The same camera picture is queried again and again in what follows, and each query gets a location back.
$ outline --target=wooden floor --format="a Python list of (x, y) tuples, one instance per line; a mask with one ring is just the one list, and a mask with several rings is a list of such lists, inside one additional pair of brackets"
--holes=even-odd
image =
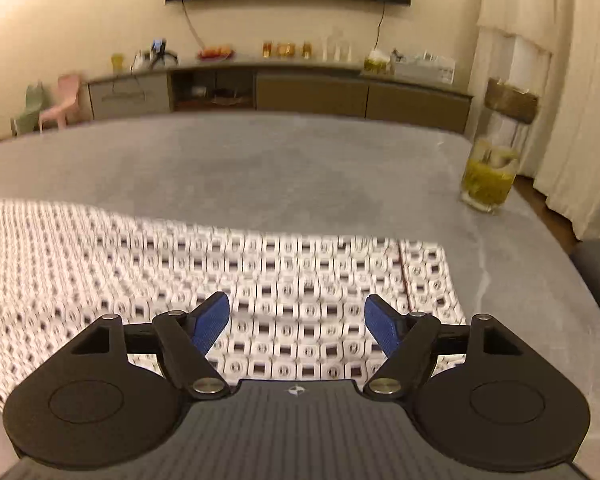
[(514, 182), (522, 198), (524, 198), (531, 209), (533, 209), (542, 223), (546, 225), (551, 234), (563, 248), (564, 252), (571, 254), (571, 251), (578, 244), (578, 239), (573, 234), (571, 221), (555, 211), (551, 211), (546, 206), (546, 197), (537, 189), (534, 189), (533, 179), (526, 176), (517, 176)]

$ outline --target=cabinet door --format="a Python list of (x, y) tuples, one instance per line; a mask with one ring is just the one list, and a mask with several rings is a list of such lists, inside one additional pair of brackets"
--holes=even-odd
[(368, 82), (321, 75), (259, 73), (256, 109), (364, 117)]
[(168, 114), (168, 75), (151, 74), (125, 77), (89, 85), (93, 119), (96, 121)]
[(416, 86), (369, 84), (366, 118), (462, 134), (471, 98)]

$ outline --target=wall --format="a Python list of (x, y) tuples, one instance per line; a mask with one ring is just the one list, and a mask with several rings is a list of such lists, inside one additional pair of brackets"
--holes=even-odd
[[(379, 47), (404, 52), (427, 49), (458, 61), (466, 85), (474, 57), (480, 0), (413, 0), (386, 6)], [(206, 44), (231, 43), (259, 54), (262, 41), (319, 44), (333, 27), (362, 59), (374, 46), (382, 4), (353, 0), (199, 0), (189, 15)], [(65, 71), (106, 73), (110, 54), (132, 57), (153, 38), (191, 58), (197, 45), (180, 2), (164, 0), (0, 0), (0, 137), (10, 135), (9, 117), (24, 106), (27, 84), (53, 82)]]

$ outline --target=tissue box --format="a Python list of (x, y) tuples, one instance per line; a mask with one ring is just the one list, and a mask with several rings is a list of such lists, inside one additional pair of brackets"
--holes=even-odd
[(432, 56), (425, 52), (418, 56), (391, 54), (391, 67), (394, 76), (421, 79), (423, 81), (452, 84), (456, 72), (453, 59)]

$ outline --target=white curtain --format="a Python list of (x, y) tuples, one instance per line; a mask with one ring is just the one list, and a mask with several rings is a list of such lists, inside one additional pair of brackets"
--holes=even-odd
[(490, 76), (541, 95), (520, 173), (580, 239), (600, 237), (600, 0), (483, 0), (472, 137)]

